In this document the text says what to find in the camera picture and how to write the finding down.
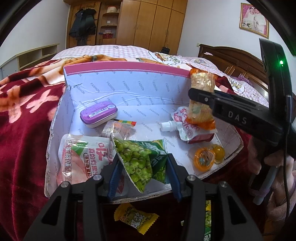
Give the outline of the right hand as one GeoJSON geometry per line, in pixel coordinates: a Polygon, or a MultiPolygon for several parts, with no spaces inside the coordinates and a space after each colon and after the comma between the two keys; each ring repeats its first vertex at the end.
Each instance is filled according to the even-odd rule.
{"type": "Polygon", "coordinates": [[[275,146],[252,137],[248,144],[248,154],[249,168],[255,174],[251,181],[253,203],[262,204],[272,191],[276,204],[284,200],[287,209],[292,210],[295,205],[291,200],[295,179],[292,174],[293,158],[287,153],[287,141],[283,139],[275,146]]]}

